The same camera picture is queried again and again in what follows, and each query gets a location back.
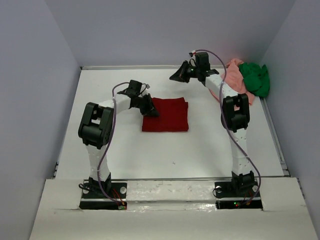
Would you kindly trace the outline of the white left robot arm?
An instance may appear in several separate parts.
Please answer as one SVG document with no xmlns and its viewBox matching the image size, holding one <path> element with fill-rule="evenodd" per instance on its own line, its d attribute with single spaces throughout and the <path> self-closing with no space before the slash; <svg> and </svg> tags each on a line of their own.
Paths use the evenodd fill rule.
<svg viewBox="0 0 320 240">
<path fill-rule="evenodd" d="M 117 114 L 135 108 L 142 116 L 160 116 L 149 88 L 148 84 L 136 80 L 122 82 L 113 87 L 110 100 L 85 105 L 78 136 L 89 156 L 90 175 L 88 184 L 83 186 L 87 191 L 94 191 L 97 196 L 104 198 L 112 189 L 107 152 L 115 132 Z"/>
</svg>

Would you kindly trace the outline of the dark red t-shirt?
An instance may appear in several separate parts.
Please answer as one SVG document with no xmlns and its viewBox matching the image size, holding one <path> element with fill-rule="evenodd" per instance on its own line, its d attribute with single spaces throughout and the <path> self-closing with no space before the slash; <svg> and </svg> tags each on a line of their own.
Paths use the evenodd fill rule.
<svg viewBox="0 0 320 240">
<path fill-rule="evenodd" d="M 159 116 L 144 116 L 142 132 L 147 133 L 177 133 L 189 130 L 189 103 L 184 97 L 180 98 L 152 98 L 152 102 Z"/>
</svg>

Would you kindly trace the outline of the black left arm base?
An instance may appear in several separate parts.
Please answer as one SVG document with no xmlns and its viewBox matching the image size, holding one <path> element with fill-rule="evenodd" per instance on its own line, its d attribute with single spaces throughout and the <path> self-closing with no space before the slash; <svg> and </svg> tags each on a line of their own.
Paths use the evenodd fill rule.
<svg viewBox="0 0 320 240">
<path fill-rule="evenodd" d="M 99 186 L 93 187 L 86 180 L 80 183 L 81 198 L 79 208 L 82 210 L 126 210 L 128 184 L 124 181 L 114 181 L 107 193 L 102 193 Z"/>
</svg>

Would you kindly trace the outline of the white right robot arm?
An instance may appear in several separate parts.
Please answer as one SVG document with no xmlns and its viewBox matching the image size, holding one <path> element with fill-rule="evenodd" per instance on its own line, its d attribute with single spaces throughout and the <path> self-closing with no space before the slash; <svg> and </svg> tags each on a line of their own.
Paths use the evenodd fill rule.
<svg viewBox="0 0 320 240">
<path fill-rule="evenodd" d="M 197 79 L 219 98 L 221 123 L 230 139 L 232 154 L 231 181 L 217 189 L 218 198 L 249 196 L 256 185 L 254 172 L 247 154 L 247 128 L 250 122 L 249 98 L 233 90 L 216 69 L 211 68 L 207 51 L 192 51 L 190 59 L 169 79 L 189 83 Z"/>
</svg>

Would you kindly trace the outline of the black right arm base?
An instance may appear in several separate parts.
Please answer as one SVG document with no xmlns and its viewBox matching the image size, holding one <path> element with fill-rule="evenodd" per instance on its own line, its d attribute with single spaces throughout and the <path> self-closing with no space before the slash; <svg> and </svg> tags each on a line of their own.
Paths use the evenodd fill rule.
<svg viewBox="0 0 320 240">
<path fill-rule="evenodd" d="M 218 210 L 262 209 L 263 204 L 254 173 L 236 175 L 231 180 L 216 181 L 212 194 Z"/>
</svg>

